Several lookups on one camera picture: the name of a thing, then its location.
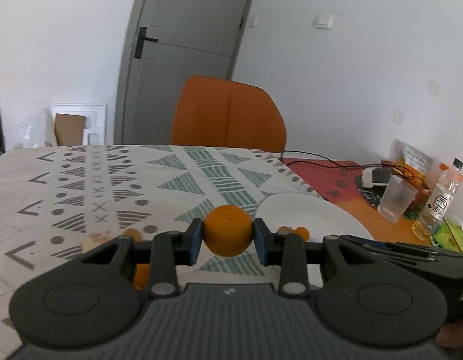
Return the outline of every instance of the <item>plastic bottle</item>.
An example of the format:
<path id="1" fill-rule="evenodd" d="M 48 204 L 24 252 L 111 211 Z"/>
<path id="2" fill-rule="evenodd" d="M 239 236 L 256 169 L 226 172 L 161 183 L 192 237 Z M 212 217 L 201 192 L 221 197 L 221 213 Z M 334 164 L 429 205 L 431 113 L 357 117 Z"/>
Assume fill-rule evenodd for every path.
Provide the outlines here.
<path id="1" fill-rule="evenodd" d="M 443 216 L 453 200 L 453 194 L 461 181 L 460 170 L 462 166 L 463 162 L 455 158 L 453 166 L 445 170 L 438 179 L 430 198 L 416 221 L 411 225 L 413 234 L 419 239 L 427 240 L 441 224 Z"/>

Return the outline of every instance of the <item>ribbed gray surface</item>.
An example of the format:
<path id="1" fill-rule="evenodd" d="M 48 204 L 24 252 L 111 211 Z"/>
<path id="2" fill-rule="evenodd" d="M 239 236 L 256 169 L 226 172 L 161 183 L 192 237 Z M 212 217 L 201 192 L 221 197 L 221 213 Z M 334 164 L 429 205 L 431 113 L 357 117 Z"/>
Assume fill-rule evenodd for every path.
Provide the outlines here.
<path id="1" fill-rule="evenodd" d="M 305 302 L 281 298 L 268 284 L 189 285 L 177 298 L 152 303 L 132 330 L 112 342 L 74 352 L 25 346 L 10 357 L 13 360 L 445 358 L 431 344 L 399 351 L 378 351 L 350 344 L 328 332 Z"/>

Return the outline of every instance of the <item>cardboard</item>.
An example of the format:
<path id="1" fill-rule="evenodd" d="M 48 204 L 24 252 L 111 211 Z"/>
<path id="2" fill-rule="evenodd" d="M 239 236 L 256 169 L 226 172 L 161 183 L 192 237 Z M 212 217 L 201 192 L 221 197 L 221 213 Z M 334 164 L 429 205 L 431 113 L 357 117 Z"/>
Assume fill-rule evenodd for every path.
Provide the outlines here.
<path id="1" fill-rule="evenodd" d="M 80 115 L 56 114 L 55 135 L 58 146 L 83 144 L 85 117 Z"/>

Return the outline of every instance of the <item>clear plastic bag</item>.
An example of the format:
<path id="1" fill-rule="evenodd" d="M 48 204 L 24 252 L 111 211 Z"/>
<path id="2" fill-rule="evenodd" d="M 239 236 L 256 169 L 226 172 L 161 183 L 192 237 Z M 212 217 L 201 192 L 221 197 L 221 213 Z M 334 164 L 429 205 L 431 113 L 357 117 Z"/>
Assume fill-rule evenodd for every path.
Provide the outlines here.
<path id="1" fill-rule="evenodd" d="M 57 146 L 53 119 L 49 108 L 43 108 L 37 114 L 28 116 L 17 125 L 21 138 L 20 147 L 29 149 Z"/>

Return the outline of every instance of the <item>plate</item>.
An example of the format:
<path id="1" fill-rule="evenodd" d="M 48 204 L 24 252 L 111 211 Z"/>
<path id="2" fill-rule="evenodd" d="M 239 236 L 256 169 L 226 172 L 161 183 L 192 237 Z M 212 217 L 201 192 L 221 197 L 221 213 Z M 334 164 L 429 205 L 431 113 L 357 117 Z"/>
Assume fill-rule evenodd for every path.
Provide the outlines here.
<path id="1" fill-rule="evenodd" d="M 272 233 L 281 226 L 304 226 L 310 232 L 310 240 L 315 242 L 321 242 L 324 236 L 331 234 L 373 239 L 365 226 L 345 210 L 299 192 L 276 193 L 262 200 L 256 218 L 262 218 Z M 308 280 L 313 286 L 323 286 L 319 266 L 308 265 Z"/>

